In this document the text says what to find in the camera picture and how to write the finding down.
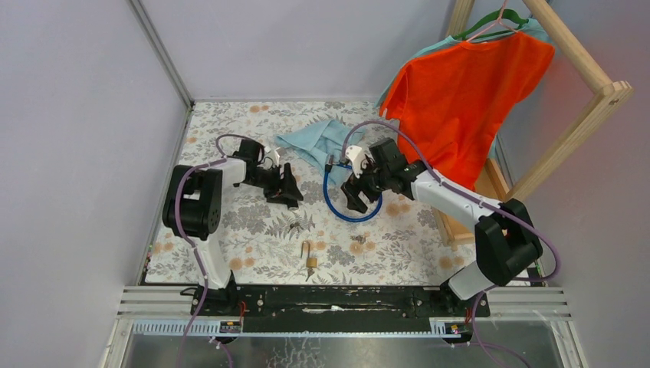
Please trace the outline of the blue cable lock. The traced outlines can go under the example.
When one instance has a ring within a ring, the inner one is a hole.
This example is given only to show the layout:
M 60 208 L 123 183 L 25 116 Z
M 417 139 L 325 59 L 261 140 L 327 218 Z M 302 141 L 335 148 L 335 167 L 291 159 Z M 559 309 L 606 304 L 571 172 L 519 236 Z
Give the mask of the blue cable lock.
M 322 192 L 323 192 L 323 197 L 325 200 L 325 203 L 327 204 L 328 208 L 330 211 L 336 215 L 339 219 L 342 219 L 346 222 L 366 222 L 375 217 L 380 209 L 382 208 L 383 204 L 383 197 L 382 194 L 379 194 L 378 199 L 376 200 L 377 205 L 375 209 L 369 214 L 365 215 L 360 218 L 352 218 L 347 215 L 344 215 L 343 213 L 339 212 L 335 206 L 333 205 L 332 201 L 330 200 L 329 192 L 328 192 L 328 182 L 329 182 L 329 175 L 334 166 L 338 166 L 344 169 L 352 170 L 353 167 L 351 165 L 347 165 L 344 163 L 334 163 L 333 162 L 333 155 L 329 155 L 327 159 L 327 163 L 325 165 L 324 169 L 324 174 L 323 174 L 323 186 L 322 186 Z M 348 192 L 346 192 L 344 189 L 341 189 L 343 191 L 343 194 L 346 196 L 347 204 L 346 207 L 349 210 L 356 211 L 358 213 L 365 213 L 367 211 L 367 205 L 360 199 L 359 196 L 357 197 L 351 197 Z

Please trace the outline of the brass padlock with key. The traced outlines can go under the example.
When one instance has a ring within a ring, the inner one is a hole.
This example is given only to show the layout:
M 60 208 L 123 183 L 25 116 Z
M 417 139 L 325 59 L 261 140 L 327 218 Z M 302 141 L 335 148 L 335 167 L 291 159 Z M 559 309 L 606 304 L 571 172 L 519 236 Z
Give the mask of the brass padlock with key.
M 305 268 L 307 269 L 307 276 L 305 281 L 309 281 L 314 275 L 317 268 L 317 258 L 311 256 L 311 242 L 303 241 L 300 247 L 300 256 L 305 258 Z

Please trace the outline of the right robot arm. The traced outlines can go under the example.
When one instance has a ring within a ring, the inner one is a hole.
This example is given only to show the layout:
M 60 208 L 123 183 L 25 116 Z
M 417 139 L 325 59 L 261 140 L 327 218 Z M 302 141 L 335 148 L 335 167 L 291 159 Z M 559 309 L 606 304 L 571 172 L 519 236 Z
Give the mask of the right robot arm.
M 352 169 L 341 186 L 349 210 L 364 214 L 368 202 L 392 191 L 430 205 L 472 230 L 475 261 L 441 285 L 439 303 L 446 314 L 458 316 L 476 294 L 507 285 L 543 253 L 522 202 L 480 196 L 429 169 L 421 160 L 408 163 L 393 139 L 369 149 L 348 146 L 343 161 Z

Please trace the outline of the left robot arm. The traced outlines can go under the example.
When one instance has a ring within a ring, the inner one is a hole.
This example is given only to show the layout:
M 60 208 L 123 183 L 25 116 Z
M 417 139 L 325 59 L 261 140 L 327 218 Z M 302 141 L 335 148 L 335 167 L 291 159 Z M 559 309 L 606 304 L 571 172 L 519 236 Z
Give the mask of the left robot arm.
M 162 223 L 177 237 L 188 242 L 200 273 L 200 285 L 212 290 L 208 305 L 221 315 L 230 314 L 238 295 L 227 286 L 234 278 L 221 246 L 211 240 L 222 218 L 227 189 L 244 184 L 261 189 L 268 203 L 296 209 L 304 200 L 297 187 L 290 163 L 280 164 L 280 155 L 262 143 L 238 134 L 219 136 L 239 138 L 239 147 L 226 154 L 217 146 L 217 160 L 197 166 L 173 168 L 163 203 Z

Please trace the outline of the light blue towel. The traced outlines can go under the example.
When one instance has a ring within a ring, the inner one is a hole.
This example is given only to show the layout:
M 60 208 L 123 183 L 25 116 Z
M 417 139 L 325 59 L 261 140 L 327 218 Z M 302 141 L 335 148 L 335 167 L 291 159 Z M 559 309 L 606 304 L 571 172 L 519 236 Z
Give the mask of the light blue towel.
M 325 165 L 330 156 L 339 159 L 343 144 L 351 127 L 340 120 L 320 120 L 293 132 L 276 135 L 275 143 L 282 148 L 292 149 L 302 160 L 309 163 L 320 174 L 322 182 Z

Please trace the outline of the orange t-shirt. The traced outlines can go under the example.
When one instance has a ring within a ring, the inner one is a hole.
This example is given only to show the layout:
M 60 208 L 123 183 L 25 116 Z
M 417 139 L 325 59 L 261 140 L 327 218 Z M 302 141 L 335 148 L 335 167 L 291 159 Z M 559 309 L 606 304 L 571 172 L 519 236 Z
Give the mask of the orange t-shirt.
M 419 157 L 473 189 L 507 115 L 539 84 L 553 45 L 517 32 L 496 41 L 463 41 L 408 61 L 379 114 L 398 120 L 411 139 L 398 139 L 408 161 Z

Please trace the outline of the green clothes hanger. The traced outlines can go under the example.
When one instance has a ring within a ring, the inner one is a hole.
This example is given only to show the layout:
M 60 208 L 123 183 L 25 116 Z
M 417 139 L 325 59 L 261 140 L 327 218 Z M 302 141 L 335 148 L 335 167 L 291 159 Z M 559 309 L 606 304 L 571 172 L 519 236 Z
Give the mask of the green clothes hanger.
M 472 25 L 469 29 L 459 34 L 453 35 L 452 37 L 456 41 L 466 41 L 468 37 L 473 33 L 475 33 L 476 31 L 481 30 L 483 28 L 488 28 L 488 26 L 495 23 L 498 20 L 499 15 L 501 15 L 502 20 L 506 20 L 515 24 L 517 26 L 517 29 L 521 29 L 526 23 L 528 23 L 528 19 L 520 17 L 515 10 L 505 8 L 503 11 L 496 10 L 485 15 L 483 18 L 479 19 L 474 25 Z

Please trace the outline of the teal t-shirt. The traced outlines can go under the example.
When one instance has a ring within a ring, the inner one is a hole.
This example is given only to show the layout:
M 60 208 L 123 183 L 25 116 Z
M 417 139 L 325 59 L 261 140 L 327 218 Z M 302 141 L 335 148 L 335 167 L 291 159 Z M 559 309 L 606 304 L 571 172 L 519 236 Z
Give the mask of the teal t-shirt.
M 543 41 L 549 44 L 553 44 L 551 41 L 550 36 L 546 33 L 546 31 L 543 29 L 541 24 L 538 22 L 538 20 L 534 18 L 528 18 L 527 21 L 524 23 L 523 26 L 519 28 L 519 32 L 529 35 L 533 38 L 536 38 L 538 41 Z M 501 33 L 495 32 L 493 34 L 483 34 L 479 38 L 479 42 L 488 42 L 488 41 L 494 41 L 500 38 L 504 38 L 506 35 L 511 35 L 512 31 L 502 31 Z M 436 51 L 440 50 L 445 50 L 447 48 L 450 48 L 452 46 L 455 46 L 457 44 L 460 44 L 461 41 L 459 39 L 455 39 L 453 36 L 448 36 L 444 38 L 443 40 L 428 46 L 426 48 L 421 49 L 420 51 L 417 51 L 415 54 L 413 54 L 409 60 L 419 58 L 422 56 L 426 56 L 429 54 L 432 54 Z M 382 94 L 379 96 L 379 99 L 375 103 L 375 108 L 379 108 L 382 106 L 383 102 L 385 99 L 388 97 L 389 91 L 396 81 L 397 76 L 395 76 L 386 86 Z

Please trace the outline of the pink clothes hanger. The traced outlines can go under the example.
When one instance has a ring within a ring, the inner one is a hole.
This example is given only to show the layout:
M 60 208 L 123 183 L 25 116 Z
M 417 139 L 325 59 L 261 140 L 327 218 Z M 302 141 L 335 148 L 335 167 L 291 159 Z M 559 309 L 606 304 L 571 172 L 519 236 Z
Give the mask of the pink clothes hanger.
M 482 35 L 489 33 L 491 29 L 495 27 L 501 27 L 503 29 L 506 29 L 508 31 L 513 31 L 513 32 L 518 31 L 517 28 L 511 27 L 508 23 L 504 23 L 503 21 L 504 12 L 505 9 L 507 8 L 507 3 L 508 0 L 505 0 L 503 5 L 500 8 L 500 11 L 498 12 L 498 15 L 494 18 L 494 20 L 489 21 L 480 31 L 473 33 L 471 37 L 466 39 L 466 41 L 471 42 L 476 38 L 480 38 Z

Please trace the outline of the wooden clothes rack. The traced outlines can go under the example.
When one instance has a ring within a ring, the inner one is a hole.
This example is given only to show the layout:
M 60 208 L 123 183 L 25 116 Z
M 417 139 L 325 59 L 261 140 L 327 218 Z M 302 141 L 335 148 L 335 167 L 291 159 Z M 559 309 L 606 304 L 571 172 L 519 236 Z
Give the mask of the wooden clothes rack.
M 556 245 L 624 248 L 642 237 L 642 211 L 631 200 L 622 125 L 634 87 L 622 67 L 648 19 L 647 1 L 528 1 L 526 7 L 556 45 L 540 92 L 525 107 L 524 175 L 484 163 L 478 193 L 532 198 Z

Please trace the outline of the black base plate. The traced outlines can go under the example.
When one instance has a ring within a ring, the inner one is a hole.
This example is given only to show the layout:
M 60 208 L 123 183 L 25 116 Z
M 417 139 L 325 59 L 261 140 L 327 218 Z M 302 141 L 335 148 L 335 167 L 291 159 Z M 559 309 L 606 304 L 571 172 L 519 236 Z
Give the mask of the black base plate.
M 322 316 L 380 320 L 442 319 L 465 323 L 488 317 L 487 298 L 453 301 L 439 287 L 233 284 L 225 289 L 197 286 L 192 313 L 201 317 L 312 320 Z

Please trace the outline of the aluminium slotted rail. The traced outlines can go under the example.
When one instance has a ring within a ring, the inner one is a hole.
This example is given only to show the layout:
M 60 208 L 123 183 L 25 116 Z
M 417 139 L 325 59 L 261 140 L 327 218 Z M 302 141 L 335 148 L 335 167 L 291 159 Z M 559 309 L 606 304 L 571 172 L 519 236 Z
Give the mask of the aluminium slotted rail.
M 251 318 L 249 320 L 198 320 L 189 336 L 215 337 L 436 337 L 459 339 L 471 329 L 460 322 L 431 318 L 380 320 L 322 316 L 312 320 Z

